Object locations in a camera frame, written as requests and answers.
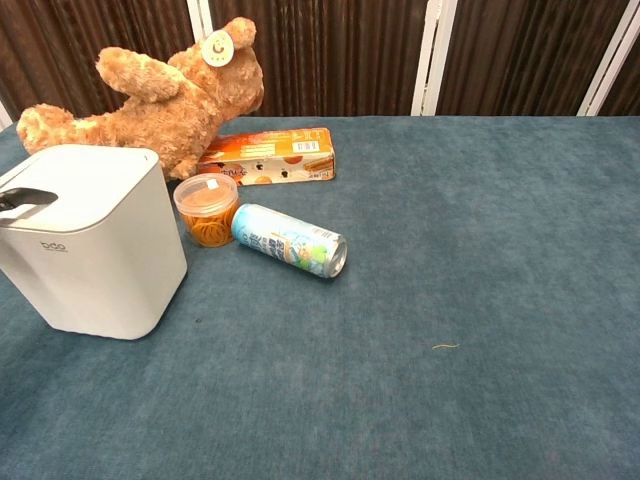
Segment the blue table cloth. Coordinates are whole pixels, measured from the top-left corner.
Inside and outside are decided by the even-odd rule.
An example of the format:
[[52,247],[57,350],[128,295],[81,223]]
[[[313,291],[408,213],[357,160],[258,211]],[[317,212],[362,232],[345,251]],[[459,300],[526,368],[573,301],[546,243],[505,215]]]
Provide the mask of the blue table cloth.
[[241,197],[341,233],[334,280],[185,239],[116,341],[0,274],[0,480],[640,480],[640,117],[322,125],[333,180]]

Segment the clear jar of rubber bands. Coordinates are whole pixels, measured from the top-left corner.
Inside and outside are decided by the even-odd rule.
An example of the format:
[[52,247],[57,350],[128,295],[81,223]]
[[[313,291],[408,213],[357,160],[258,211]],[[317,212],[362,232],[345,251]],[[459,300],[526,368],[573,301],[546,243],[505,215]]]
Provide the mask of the clear jar of rubber bands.
[[236,182],[221,173],[206,173],[181,182],[173,193],[177,210],[192,239],[203,247],[222,247],[232,240],[231,224],[239,208]]

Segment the orange snack box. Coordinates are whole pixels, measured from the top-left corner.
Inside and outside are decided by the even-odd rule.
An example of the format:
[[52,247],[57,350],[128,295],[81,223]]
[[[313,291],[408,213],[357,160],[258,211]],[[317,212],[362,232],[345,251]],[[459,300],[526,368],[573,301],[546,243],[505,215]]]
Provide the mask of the orange snack box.
[[335,151],[325,127],[229,134],[212,142],[197,172],[239,186],[327,181],[336,176]]

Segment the dark brown slatted screen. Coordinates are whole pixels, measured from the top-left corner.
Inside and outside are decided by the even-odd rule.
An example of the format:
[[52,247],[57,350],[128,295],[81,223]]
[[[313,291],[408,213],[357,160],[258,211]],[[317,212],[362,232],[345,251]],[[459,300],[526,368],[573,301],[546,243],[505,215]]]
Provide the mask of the dark brown slatted screen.
[[[407,115],[428,0],[209,0],[257,27],[264,116]],[[439,115],[575,115],[628,0],[458,0]],[[101,49],[167,60],[194,43],[186,0],[0,0],[0,104],[78,116],[123,97]]]

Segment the brown plush teddy bear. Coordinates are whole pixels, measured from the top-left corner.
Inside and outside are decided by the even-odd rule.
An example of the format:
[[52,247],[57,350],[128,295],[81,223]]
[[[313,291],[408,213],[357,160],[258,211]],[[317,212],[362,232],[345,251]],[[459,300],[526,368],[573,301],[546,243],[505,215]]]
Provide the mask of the brown plush teddy bear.
[[95,67],[105,84],[126,95],[122,106],[77,118],[36,104],[19,117],[20,141],[30,154],[62,144],[148,148],[158,154],[166,179],[189,178],[220,128],[262,105],[256,34],[254,21],[238,16],[166,61],[105,47]]

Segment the white screen frame post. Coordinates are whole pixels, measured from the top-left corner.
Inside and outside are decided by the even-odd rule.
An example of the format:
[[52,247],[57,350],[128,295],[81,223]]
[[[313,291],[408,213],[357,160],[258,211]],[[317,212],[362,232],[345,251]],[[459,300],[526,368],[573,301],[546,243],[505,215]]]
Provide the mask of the white screen frame post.
[[194,41],[208,37],[213,31],[209,0],[186,0]]
[[640,0],[628,0],[576,115],[597,116],[640,35]]
[[411,102],[411,116],[434,116],[444,79],[458,0],[428,0]]

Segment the white plastic bin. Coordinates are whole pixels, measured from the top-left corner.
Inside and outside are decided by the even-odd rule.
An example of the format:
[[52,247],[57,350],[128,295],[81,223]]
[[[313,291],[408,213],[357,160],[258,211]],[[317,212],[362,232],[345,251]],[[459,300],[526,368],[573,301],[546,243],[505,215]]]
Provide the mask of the white plastic bin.
[[0,175],[0,271],[54,329],[150,333],[187,272],[158,154],[60,145]]

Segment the light blue drink can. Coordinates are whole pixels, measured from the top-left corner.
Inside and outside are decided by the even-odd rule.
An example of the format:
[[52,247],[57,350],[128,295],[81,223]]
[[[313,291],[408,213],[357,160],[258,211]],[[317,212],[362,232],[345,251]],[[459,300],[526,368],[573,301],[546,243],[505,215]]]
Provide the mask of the light blue drink can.
[[242,245],[321,278],[337,277],[346,264],[341,234],[258,204],[238,208],[231,233]]

